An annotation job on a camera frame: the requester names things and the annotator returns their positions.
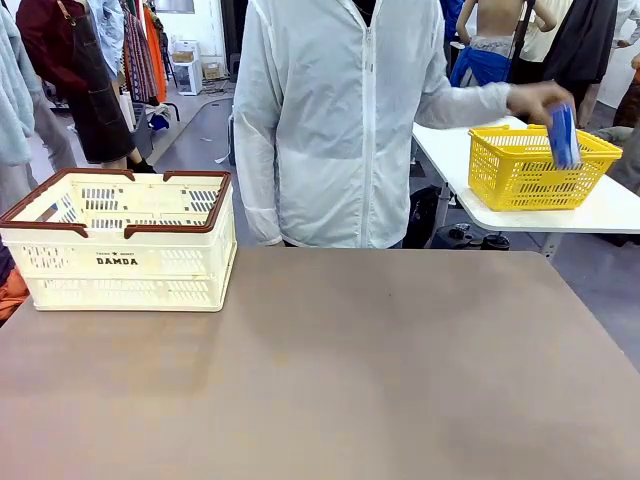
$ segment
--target black shoe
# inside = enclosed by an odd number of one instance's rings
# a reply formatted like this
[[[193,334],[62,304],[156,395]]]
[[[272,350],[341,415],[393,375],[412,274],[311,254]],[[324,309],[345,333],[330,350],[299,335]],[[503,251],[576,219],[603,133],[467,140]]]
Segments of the black shoe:
[[[133,170],[133,173],[156,173],[151,165],[143,158],[140,163],[135,163],[127,157],[127,168]]]

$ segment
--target brown apron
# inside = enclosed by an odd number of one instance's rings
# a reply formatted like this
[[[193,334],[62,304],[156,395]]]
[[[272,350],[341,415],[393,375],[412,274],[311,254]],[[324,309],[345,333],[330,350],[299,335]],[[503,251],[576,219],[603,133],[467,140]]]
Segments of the brown apron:
[[[87,162],[113,162],[129,155],[135,145],[113,92],[89,15],[74,18],[61,0],[58,6],[73,32],[72,70],[89,86],[86,93],[67,95],[69,110]]]

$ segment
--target yellow plastic basket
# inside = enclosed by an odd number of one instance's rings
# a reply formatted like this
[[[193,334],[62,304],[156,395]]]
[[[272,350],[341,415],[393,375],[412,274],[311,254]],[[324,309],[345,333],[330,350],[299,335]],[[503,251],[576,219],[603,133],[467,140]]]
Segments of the yellow plastic basket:
[[[583,165],[558,170],[547,130],[502,127],[474,128],[471,135],[471,190],[492,210],[571,210],[593,190],[622,150],[578,131]]]

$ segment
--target blue package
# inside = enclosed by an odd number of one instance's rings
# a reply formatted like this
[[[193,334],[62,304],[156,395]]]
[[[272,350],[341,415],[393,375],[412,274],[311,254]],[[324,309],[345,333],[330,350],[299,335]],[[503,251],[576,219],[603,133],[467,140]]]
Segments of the blue package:
[[[573,109],[568,104],[558,105],[551,111],[551,118],[553,125],[547,132],[556,167],[562,170],[580,168],[582,158]]]

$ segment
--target white plastic basket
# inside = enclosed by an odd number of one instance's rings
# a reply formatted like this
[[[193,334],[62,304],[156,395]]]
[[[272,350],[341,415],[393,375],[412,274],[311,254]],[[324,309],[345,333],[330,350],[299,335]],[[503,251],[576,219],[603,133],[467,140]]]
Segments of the white plastic basket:
[[[236,254],[228,172],[59,172],[0,218],[38,310],[222,308]]]

